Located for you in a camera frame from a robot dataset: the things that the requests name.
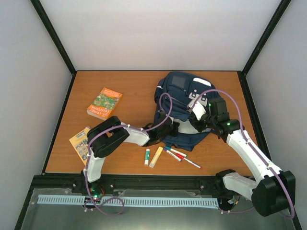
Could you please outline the navy blue backpack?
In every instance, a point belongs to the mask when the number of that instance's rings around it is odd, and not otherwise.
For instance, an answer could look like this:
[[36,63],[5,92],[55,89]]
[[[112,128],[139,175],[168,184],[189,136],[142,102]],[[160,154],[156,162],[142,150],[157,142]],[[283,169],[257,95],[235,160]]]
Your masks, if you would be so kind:
[[169,98],[164,95],[161,102],[159,102],[160,96],[164,92],[172,97],[173,106],[170,118],[173,122],[179,123],[178,133],[169,134],[162,140],[166,146],[192,151],[196,145],[209,135],[210,128],[199,132],[192,126],[190,120],[193,114],[189,113],[188,105],[194,103],[194,100],[202,92],[211,89],[215,89],[215,86],[207,79],[180,71],[169,72],[166,77],[158,82],[154,94],[154,100],[157,104],[154,123],[162,121],[159,114],[162,109],[166,113],[169,112]]

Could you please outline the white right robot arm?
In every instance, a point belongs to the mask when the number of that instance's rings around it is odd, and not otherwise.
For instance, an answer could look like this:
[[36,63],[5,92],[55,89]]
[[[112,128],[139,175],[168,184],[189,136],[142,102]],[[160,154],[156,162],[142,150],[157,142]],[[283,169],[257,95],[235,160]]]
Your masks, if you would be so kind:
[[218,138],[240,156],[254,177],[248,179],[233,171],[223,172],[225,189],[250,200],[255,210],[264,217],[290,209],[287,218],[292,219],[295,215],[294,175],[290,171],[282,171],[264,155],[243,128],[241,118],[230,119],[225,100],[213,98],[205,109],[194,99],[188,107],[198,122],[214,130]]

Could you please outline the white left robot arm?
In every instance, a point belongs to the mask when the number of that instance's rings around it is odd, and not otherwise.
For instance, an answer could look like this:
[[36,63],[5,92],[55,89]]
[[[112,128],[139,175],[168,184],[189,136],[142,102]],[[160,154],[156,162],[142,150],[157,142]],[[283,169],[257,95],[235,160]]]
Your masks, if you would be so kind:
[[143,128],[137,128],[121,122],[117,116],[112,116],[90,129],[87,133],[90,158],[83,170],[84,189],[89,193],[94,193],[99,189],[99,179],[105,158],[122,143],[149,147],[161,142],[166,136],[177,136],[178,128],[179,123],[173,121],[172,118],[161,118],[157,123],[149,123]]

